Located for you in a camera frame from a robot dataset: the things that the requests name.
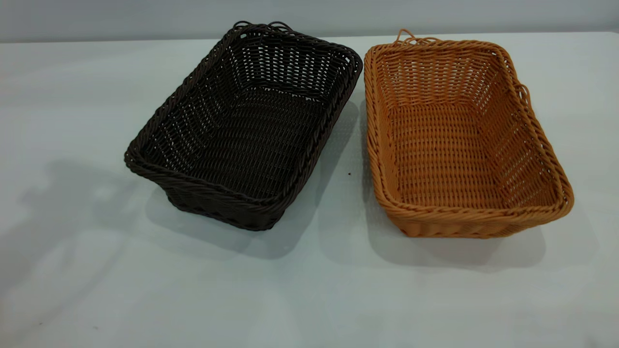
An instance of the basket rim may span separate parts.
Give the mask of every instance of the basket rim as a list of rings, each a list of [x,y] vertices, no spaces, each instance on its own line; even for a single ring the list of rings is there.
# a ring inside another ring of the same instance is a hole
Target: basket rim
[[[390,217],[399,220],[414,220],[432,223],[504,223],[504,224],[528,224],[538,225],[544,224],[560,217],[565,216],[570,212],[574,204],[574,194],[571,185],[563,171],[563,168],[556,159],[556,155],[552,146],[548,142],[544,132],[535,117],[533,109],[530,107],[530,97],[527,87],[518,81],[514,65],[509,57],[509,54],[499,45],[477,40],[462,40],[462,41],[433,41],[423,44],[408,44],[401,41],[395,43],[376,45],[370,48],[365,55],[364,60],[364,80],[367,86],[378,86],[378,81],[375,74],[372,74],[374,60],[381,57],[385,53],[397,51],[415,51],[415,50],[449,50],[466,46],[475,48],[475,46],[483,47],[487,50],[492,47],[496,50],[497,55],[506,61],[502,66],[501,73],[504,74],[511,83],[509,84],[509,92],[512,98],[517,101],[517,105],[522,112],[522,119],[525,121],[527,131],[529,132],[534,144],[542,148],[540,151],[541,158],[544,164],[548,166],[550,174],[553,177],[553,189],[555,191],[555,203],[549,206],[524,206],[515,208],[468,208],[459,206],[423,206],[418,204],[409,204],[397,199],[389,192],[386,183],[384,182],[384,164],[381,161],[379,142],[376,141],[378,136],[378,124],[374,120],[379,117],[373,109],[373,92],[375,89],[366,88],[367,100],[367,115],[368,115],[368,134],[367,147],[370,157],[370,167],[374,181],[374,193],[381,206],[386,210]]]
[[[252,30],[269,32],[270,35],[291,35],[296,37],[299,42],[312,43],[314,45],[319,45],[321,48],[345,53],[350,59],[350,61],[348,62],[350,78],[346,80],[343,88],[340,88],[339,94],[336,95],[337,98],[334,98],[333,101],[328,104],[324,112],[324,122],[318,127],[316,127],[316,129],[314,130],[314,136],[311,137],[311,142],[308,144],[306,151],[304,151],[303,155],[299,157],[299,163],[297,166],[295,166],[294,172],[290,176],[288,183],[286,183],[283,190],[279,194],[268,198],[253,198],[251,196],[247,196],[244,193],[240,193],[230,188],[227,188],[224,185],[211,183],[209,181],[195,178],[181,172],[169,170],[160,165],[146,161],[146,159],[141,154],[141,149],[148,142],[149,137],[161,125],[164,120],[164,116],[176,107],[178,101],[182,100],[187,95],[187,93],[189,93],[195,87],[200,77],[203,76],[207,72],[207,70],[210,69],[220,59],[223,47],[231,44],[242,34]],[[273,204],[280,205],[284,200],[292,202],[292,199],[296,196],[296,194],[298,194],[298,192],[295,193],[295,189],[296,191],[299,191],[299,189],[297,189],[299,185],[303,186],[303,181],[301,179],[304,172],[308,170],[311,171],[311,169],[308,169],[308,167],[311,165],[309,159],[311,158],[312,153],[315,152],[315,150],[313,149],[316,148],[317,144],[320,142],[320,139],[324,136],[324,133],[329,123],[329,115],[333,115],[338,112],[338,110],[335,109],[338,104],[341,103],[342,105],[340,106],[340,108],[343,107],[345,102],[342,103],[342,99],[347,100],[349,95],[352,93],[352,90],[357,83],[357,79],[361,74],[362,66],[363,61],[361,57],[359,57],[359,55],[354,50],[344,45],[331,43],[322,39],[318,39],[309,35],[293,31],[287,25],[285,26],[285,30],[283,30],[282,27],[274,26],[273,23],[252,24],[249,22],[237,22],[233,26],[233,28],[231,28],[223,36],[223,38],[218,41],[213,46],[213,48],[211,48],[207,56],[200,61],[197,67],[187,77],[184,78],[183,83],[174,91],[174,93],[172,93],[165,100],[165,102],[157,108],[154,115],[149,118],[146,125],[131,141],[127,151],[125,152],[124,161],[127,167],[129,167],[132,172],[147,179],[150,179],[156,183],[158,183],[157,178],[161,178],[162,176],[174,178],[177,180],[177,182],[173,185],[174,188],[190,190],[193,193],[203,194],[205,196],[210,196],[216,192],[226,196],[227,198],[224,200],[227,200],[227,203],[229,204],[242,202],[244,204],[250,204],[259,207],[271,206]]]

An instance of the table surface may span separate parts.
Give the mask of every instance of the table surface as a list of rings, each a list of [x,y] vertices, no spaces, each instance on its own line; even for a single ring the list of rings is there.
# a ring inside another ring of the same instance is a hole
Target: table surface
[[[123,162],[215,40],[0,45],[0,347],[617,347],[619,35],[438,37],[510,52],[568,216],[404,237],[373,196],[361,78],[282,220],[240,230]]]

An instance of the tan basket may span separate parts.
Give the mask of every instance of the tan basket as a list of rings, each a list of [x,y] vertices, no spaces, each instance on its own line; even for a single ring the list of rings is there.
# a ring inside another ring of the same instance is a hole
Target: tan basket
[[[568,179],[502,47],[402,29],[367,52],[365,90],[376,199],[408,236],[505,237],[571,210]]]

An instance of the gray wall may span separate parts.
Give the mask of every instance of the gray wall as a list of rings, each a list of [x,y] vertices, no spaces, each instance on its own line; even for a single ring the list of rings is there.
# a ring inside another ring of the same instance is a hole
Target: gray wall
[[[317,36],[619,28],[619,0],[0,0],[0,41],[217,38],[237,20]]]

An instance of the rectangular basket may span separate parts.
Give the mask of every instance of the rectangular basket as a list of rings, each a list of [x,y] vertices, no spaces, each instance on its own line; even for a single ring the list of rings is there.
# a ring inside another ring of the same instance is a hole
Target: rectangular basket
[[[139,132],[127,166],[182,211],[271,228],[309,178],[363,63],[281,22],[239,22]]]
[[[493,238],[566,215],[572,189],[507,52],[400,35],[365,56],[368,153],[389,218],[410,237]]]

